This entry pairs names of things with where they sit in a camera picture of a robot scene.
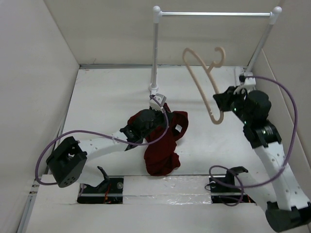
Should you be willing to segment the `dark red t shirt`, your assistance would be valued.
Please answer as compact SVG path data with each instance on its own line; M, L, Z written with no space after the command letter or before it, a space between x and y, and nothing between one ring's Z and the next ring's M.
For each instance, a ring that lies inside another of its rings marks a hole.
M165 176L180 167L179 155L175 153L176 142L184 136L189 125L187 112L172 112L166 103L164 109L174 113L174 117L163 138L149 145L144 153L146 170L151 176Z

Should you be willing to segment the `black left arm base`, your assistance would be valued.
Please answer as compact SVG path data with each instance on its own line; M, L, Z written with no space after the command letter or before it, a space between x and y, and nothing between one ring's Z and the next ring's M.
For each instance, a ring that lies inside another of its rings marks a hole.
M110 178L102 167L97 166L97 168L102 174L102 182L96 187L81 184L77 202L79 204L123 204L124 177Z

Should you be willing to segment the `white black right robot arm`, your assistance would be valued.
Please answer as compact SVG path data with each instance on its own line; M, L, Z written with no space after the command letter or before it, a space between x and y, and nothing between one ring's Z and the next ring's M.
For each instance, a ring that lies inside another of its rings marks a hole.
M311 201L297 182L276 127L267 119L271 109L269 97L262 91L235 92L230 86L213 95L219 110L232 111L243 123L243 133L272 179L272 188L254 187L255 179L242 166L226 174L225 187L235 191L243 184L245 194L261 207L270 227L277 233L291 230L311 221Z

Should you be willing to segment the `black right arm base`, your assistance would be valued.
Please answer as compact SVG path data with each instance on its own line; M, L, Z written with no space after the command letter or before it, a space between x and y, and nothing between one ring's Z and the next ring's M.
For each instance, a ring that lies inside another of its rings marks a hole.
M214 175L219 181L230 184L235 184L235 177L230 172L226 174ZM211 194L211 203L217 204L222 203L226 206L236 206L239 199L241 198L241 190L236 188L225 187L215 182L210 176L208 177L209 182L205 185L205 190Z

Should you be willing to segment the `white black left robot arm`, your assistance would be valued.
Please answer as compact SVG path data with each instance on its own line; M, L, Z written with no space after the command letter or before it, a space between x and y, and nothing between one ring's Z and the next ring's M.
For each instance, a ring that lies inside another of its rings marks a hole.
M108 188L108 180L103 176L93 177L86 163L107 154L158 142L157 139L147 143L144 140L158 127L167 131L172 118L173 113L164 109L144 109L132 123L112 135L95 133L97 138L82 141L69 136L50 154L46 164L60 188L78 182L92 186L97 192L104 192Z

